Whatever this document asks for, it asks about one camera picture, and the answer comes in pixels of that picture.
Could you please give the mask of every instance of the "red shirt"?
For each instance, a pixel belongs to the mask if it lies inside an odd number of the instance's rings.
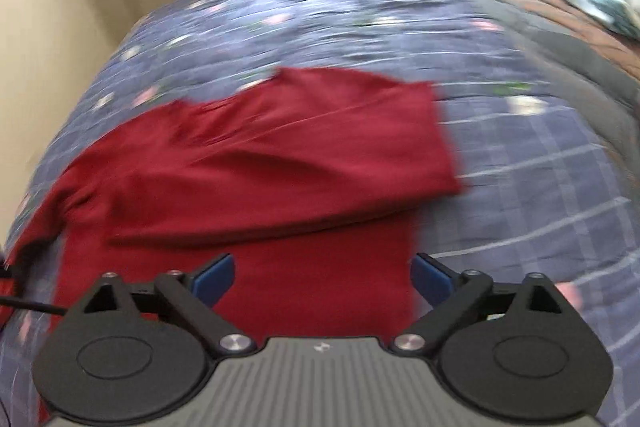
[[[54,303],[70,306],[104,272],[148,281],[229,251],[236,283],[216,310],[256,339],[389,337],[413,318],[406,210],[459,190],[429,84],[283,69],[105,135],[53,185],[12,259],[64,232]]]

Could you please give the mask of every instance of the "screw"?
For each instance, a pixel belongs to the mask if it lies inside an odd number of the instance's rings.
[[[418,351],[424,347],[425,341],[420,335],[405,333],[404,335],[398,335],[394,339],[394,344],[403,351]]]
[[[246,351],[252,344],[253,342],[248,336],[239,333],[232,333],[220,339],[220,347],[232,353]]]

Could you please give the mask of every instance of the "wall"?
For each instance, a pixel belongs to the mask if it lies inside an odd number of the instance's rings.
[[[48,142],[115,47],[91,0],[0,0],[0,235]]]

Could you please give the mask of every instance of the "white logo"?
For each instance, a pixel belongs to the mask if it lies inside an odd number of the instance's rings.
[[[325,353],[327,352],[329,349],[331,349],[331,344],[327,344],[326,342],[321,342],[320,344],[316,344],[314,346],[314,349],[318,352],[318,353]]]

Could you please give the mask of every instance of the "blue plaid bedsheet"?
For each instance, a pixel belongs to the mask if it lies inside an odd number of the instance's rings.
[[[65,166],[109,130],[176,98],[232,95],[279,66],[358,68],[437,83],[468,189],[425,205],[416,249],[497,280],[518,281],[529,271],[574,280],[584,317],[616,367],[601,419],[640,425],[634,209],[597,137],[468,0],[177,0],[151,13],[50,144],[8,248]],[[62,243],[36,266],[30,298],[51,298]],[[2,336],[0,397],[13,427],[37,423],[30,363],[47,326],[45,315],[22,312]]]

